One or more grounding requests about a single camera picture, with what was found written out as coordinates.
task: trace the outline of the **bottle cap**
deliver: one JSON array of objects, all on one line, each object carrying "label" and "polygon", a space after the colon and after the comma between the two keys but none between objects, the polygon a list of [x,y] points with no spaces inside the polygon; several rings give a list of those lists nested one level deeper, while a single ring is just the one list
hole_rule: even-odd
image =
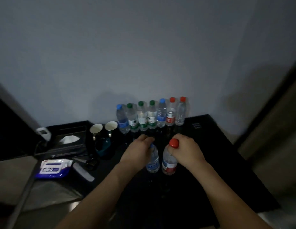
[{"label": "bottle cap", "polygon": [[177,140],[176,138],[172,138],[170,141],[169,141],[169,145],[173,148],[178,148],[179,147],[179,140]]}]

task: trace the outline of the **forearm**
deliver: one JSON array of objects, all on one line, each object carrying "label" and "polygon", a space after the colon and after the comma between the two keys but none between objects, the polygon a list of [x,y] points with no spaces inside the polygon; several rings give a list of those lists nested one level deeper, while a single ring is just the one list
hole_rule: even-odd
[{"label": "forearm", "polygon": [[117,164],[109,175],[75,207],[56,227],[96,228],[103,227],[125,186],[137,173],[127,163]]},{"label": "forearm", "polygon": [[222,229],[257,228],[268,226],[216,173],[204,162],[190,170],[204,188]]}]

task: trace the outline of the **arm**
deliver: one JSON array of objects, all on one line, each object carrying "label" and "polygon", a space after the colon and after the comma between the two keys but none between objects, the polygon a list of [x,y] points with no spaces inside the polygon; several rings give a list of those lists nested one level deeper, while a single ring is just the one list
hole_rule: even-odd
[{"label": "arm", "polygon": [[154,138],[141,135],[124,152],[108,176],[78,204],[56,229],[104,228],[116,202],[132,177],[149,161]]},{"label": "arm", "polygon": [[222,229],[271,229],[208,164],[192,138],[176,134],[179,147],[168,151],[185,166],[204,188]]}]

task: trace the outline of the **clear plastic bottle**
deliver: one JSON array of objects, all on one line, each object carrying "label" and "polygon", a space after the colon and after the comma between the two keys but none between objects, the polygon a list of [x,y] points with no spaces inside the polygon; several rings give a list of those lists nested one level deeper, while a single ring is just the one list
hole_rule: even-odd
[{"label": "clear plastic bottle", "polygon": [[123,110],[121,104],[116,105],[116,116],[118,120],[118,128],[123,134],[127,134],[130,131],[128,118]]},{"label": "clear plastic bottle", "polygon": [[158,127],[162,128],[165,126],[166,122],[166,115],[167,115],[167,109],[166,109],[166,103],[165,99],[160,99],[159,107],[158,107]]},{"label": "clear plastic bottle", "polygon": [[169,145],[165,147],[163,152],[162,171],[166,175],[173,175],[177,169],[178,161],[174,156],[172,156],[168,152],[168,146],[171,146],[176,149],[179,147],[179,141],[175,138],[172,138],[169,141]]},{"label": "clear plastic bottle", "polygon": [[167,117],[166,117],[167,126],[173,126],[175,124],[175,119],[176,119],[175,100],[176,99],[174,97],[170,97],[170,104],[167,109]]},{"label": "clear plastic bottle", "polygon": [[139,123],[139,130],[146,131],[148,129],[147,111],[144,106],[144,102],[140,101],[137,108],[137,116]]},{"label": "clear plastic bottle", "polygon": [[127,118],[130,126],[131,132],[138,131],[138,121],[137,121],[137,114],[133,108],[133,104],[127,104]]},{"label": "clear plastic bottle", "polygon": [[146,169],[148,170],[149,173],[156,173],[160,169],[158,149],[154,144],[151,143],[149,150],[151,152],[151,155],[150,155],[150,161],[146,165]]},{"label": "clear plastic bottle", "polygon": [[157,109],[155,108],[154,100],[150,100],[150,106],[148,107],[148,127],[150,129],[157,128]]},{"label": "clear plastic bottle", "polygon": [[176,125],[183,125],[185,120],[186,113],[186,98],[182,96],[180,98],[180,103],[178,105],[177,114],[176,114]]}]

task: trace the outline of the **purple and white package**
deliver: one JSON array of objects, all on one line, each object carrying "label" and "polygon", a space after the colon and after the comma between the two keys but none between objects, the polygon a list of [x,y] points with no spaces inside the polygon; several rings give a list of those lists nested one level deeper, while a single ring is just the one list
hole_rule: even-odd
[{"label": "purple and white package", "polygon": [[69,159],[49,159],[41,162],[40,171],[36,174],[38,179],[51,179],[65,177],[73,161]]}]

